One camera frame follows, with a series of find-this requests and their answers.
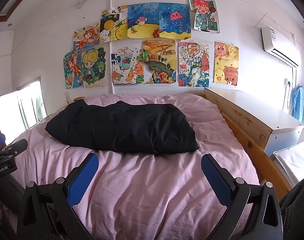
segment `air conditioner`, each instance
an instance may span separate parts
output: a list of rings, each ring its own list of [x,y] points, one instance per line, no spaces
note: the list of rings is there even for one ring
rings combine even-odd
[[[263,50],[291,67],[301,66],[301,54],[292,41],[271,27],[261,29],[263,38]]]

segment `wooden bed frame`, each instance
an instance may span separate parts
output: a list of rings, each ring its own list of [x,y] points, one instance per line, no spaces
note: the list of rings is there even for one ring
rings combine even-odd
[[[204,94],[196,95],[205,99]],[[85,97],[77,97],[74,99],[74,101],[81,99],[85,99]],[[272,182],[277,198],[278,200],[281,200],[282,197],[292,189],[284,175],[264,152],[264,150],[240,126],[233,122],[224,112],[221,111],[221,114],[228,123],[234,136],[243,146],[244,151],[250,157],[257,171],[260,183],[262,183],[264,180]]]

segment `landscape drawing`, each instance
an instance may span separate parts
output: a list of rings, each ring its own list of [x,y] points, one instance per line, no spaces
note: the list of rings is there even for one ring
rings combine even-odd
[[[113,84],[144,83],[143,51],[137,47],[120,48],[111,54]]]
[[[176,82],[175,40],[143,41],[143,60],[149,65],[149,84]]]
[[[209,46],[195,42],[179,42],[179,86],[209,87]]]
[[[138,3],[128,6],[127,36],[150,39],[159,37],[158,3]]]
[[[159,35],[168,39],[191,38],[190,9],[187,4],[159,3]]]

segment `white dresser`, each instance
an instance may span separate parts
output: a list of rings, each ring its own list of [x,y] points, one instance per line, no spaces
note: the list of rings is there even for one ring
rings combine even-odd
[[[206,88],[204,97],[237,123],[267,155],[297,144],[304,124],[240,90]]]

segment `red-haired character drawing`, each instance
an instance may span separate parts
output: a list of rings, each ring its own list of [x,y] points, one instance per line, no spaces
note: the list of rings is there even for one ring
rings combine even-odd
[[[195,27],[203,32],[209,32],[209,22],[211,14],[216,12],[214,7],[205,0],[193,0],[193,7],[197,9],[195,17]]]
[[[66,66],[69,70],[73,70],[73,74],[77,77],[79,77],[81,70],[79,69],[79,65],[76,64],[76,55],[69,57],[69,59],[66,61]]]
[[[98,39],[96,31],[93,28],[88,29],[84,33],[84,35],[82,37],[82,40],[79,41],[78,44],[76,44],[77,49],[81,49],[82,50],[82,48],[84,47],[85,43],[87,43],[87,42],[91,43],[91,42],[95,41],[96,39]]]

